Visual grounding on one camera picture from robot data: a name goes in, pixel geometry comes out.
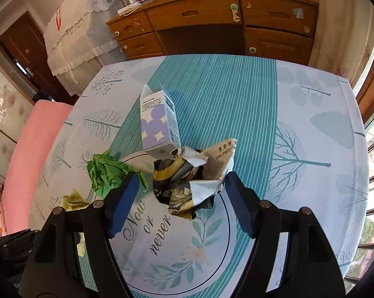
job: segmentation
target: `crumpled green paper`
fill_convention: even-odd
[[[121,161],[117,161],[110,155],[110,150],[103,152],[103,154],[93,155],[93,159],[88,161],[87,169],[92,181],[92,188],[101,199],[104,199],[111,189],[119,187],[122,184],[121,177],[126,177],[130,171],[138,174],[144,191],[148,189],[148,182],[143,173]]]

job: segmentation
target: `wooden desk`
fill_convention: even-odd
[[[316,21],[311,0],[154,0],[107,25],[129,59],[229,53],[307,65]]]

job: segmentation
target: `wooden door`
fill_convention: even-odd
[[[246,55],[307,65],[313,39],[284,31],[246,28]]]
[[[58,102],[75,103],[75,97],[71,97],[52,75],[47,64],[45,40],[27,12],[1,35],[0,41],[24,68],[34,74],[33,80],[42,91]]]

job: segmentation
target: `blue gripper pad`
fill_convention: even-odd
[[[120,188],[122,188],[124,183],[127,182],[127,179],[128,178],[126,178],[126,180],[122,183],[120,187],[112,189],[110,192],[121,191]],[[108,229],[108,235],[110,236],[110,238],[113,238],[115,234],[122,231],[123,225],[126,221],[126,217],[128,216],[129,211],[131,210],[133,201],[135,200],[135,197],[139,190],[139,186],[139,177],[137,174],[133,174],[131,180],[129,181],[129,184],[126,186],[123,192],[123,195],[119,199],[118,204],[116,204],[115,209],[112,212],[111,223]]]

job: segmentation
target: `tablecloth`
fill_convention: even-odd
[[[148,83],[175,104],[183,145],[204,149],[238,140],[234,170],[279,208],[310,207],[346,274],[366,212],[368,154],[348,81],[310,67],[237,55],[175,55],[105,66],[75,104],[49,153],[30,227],[41,228],[59,198],[76,189],[95,199],[86,173],[94,153],[111,154],[152,180],[142,152],[139,95]],[[227,194],[187,221],[170,216],[152,190],[139,191],[111,245],[135,297],[229,297],[254,240],[243,233]],[[283,270],[279,241],[268,290]],[[85,285],[95,288],[88,256]]]

